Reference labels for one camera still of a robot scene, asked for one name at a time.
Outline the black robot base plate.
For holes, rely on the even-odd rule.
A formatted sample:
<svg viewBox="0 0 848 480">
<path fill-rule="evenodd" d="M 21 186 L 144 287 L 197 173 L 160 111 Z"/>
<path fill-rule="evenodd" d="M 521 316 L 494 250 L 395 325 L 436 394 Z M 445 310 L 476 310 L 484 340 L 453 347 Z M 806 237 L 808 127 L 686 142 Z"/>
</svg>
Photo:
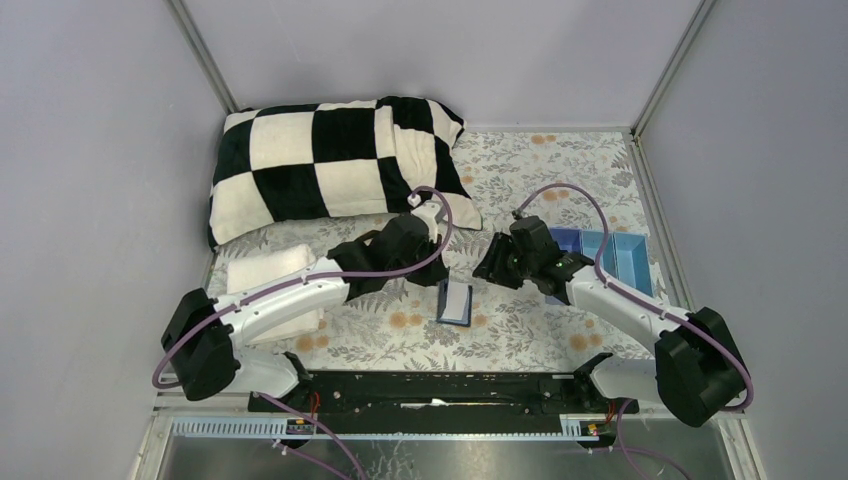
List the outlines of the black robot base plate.
<svg viewBox="0 0 848 480">
<path fill-rule="evenodd" d="M 582 373 L 315 371 L 281 403 L 337 434 L 560 434 L 560 418 L 606 419 L 622 398 Z"/>
</svg>

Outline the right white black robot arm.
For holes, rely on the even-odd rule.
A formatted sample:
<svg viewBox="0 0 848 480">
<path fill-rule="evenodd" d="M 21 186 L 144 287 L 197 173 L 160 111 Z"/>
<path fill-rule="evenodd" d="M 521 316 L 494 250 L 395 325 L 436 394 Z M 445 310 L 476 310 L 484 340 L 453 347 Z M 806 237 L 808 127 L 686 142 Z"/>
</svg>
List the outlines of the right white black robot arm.
<svg viewBox="0 0 848 480">
<path fill-rule="evenodd" d="M 514 290 L 531 282 L 542 294 L 598 316 L 648 349 L 650 359 L 607 356 L 587 367 L 604 398 L 661 403 L 684 424 L 699 427 L 750 393 L 750 374 L 718 312 L 669 307 L 605 276 L 594 260 L 561 249 L 536 216 L 495 234 L 473 275 Z"/>
</svg>

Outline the blue leather card holder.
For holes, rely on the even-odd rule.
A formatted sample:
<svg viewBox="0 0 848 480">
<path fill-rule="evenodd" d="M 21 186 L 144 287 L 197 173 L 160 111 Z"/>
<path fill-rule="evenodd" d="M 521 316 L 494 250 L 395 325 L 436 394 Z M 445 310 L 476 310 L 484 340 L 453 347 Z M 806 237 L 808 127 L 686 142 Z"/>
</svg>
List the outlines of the blue leather card holder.
<svg viewBox="0 0 848 480">
<path fill-rule="evenodd" d="M 438 285 L 437 313 L 440 324 L 469 327 L 473 306 L 471 284 L 445 279 Z"/>
</svg>

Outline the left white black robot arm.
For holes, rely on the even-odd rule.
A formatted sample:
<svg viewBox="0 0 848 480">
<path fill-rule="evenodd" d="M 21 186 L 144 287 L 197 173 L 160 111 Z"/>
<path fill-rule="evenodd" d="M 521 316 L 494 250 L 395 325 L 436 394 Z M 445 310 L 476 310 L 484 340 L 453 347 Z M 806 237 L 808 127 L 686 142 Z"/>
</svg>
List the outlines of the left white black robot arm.
<svg viewBox="0 0 848 480">
<path fill-rule="evenodd" d="M 218 298 L 202 288 L 186 293 L 162 334 L 165 357 L 154 386 L 180 388 L 193 402 L 221 393 L 287 395 L 306 380 L 306 370 L 292 355 L 258 351 L 252 342 L 307 313 L 378 292 L 394 278 L 420 286 L 446 279 L 442 215 L 427 203 L 258 287 Z"/>
</svg>

